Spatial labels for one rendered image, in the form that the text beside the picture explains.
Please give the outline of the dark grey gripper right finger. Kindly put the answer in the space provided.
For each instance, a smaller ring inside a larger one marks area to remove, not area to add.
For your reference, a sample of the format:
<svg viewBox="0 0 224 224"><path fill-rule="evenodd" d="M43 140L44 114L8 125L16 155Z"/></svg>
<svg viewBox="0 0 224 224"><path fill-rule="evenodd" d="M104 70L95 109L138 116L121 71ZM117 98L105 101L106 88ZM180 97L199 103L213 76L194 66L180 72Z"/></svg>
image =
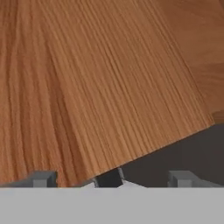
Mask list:
<svg viewBox="0 0 224 224"><path fill-rule="evenodd" d="M211 181L199 178L191 171L169 171L169 187L221 187Z"/></svg>

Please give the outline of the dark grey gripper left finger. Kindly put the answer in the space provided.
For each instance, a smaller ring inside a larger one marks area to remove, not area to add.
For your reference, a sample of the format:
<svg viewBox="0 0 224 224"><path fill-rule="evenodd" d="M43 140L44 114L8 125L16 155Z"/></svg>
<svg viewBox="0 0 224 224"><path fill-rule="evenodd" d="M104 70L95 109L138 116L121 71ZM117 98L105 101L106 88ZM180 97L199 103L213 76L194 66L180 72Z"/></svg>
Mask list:
<svg viewBox="0 0 224 224"><path fill-rule="evenodd" d="M24 179L1 185L1 187L57 187L57 177L56 171L35 171Z"/></svg>

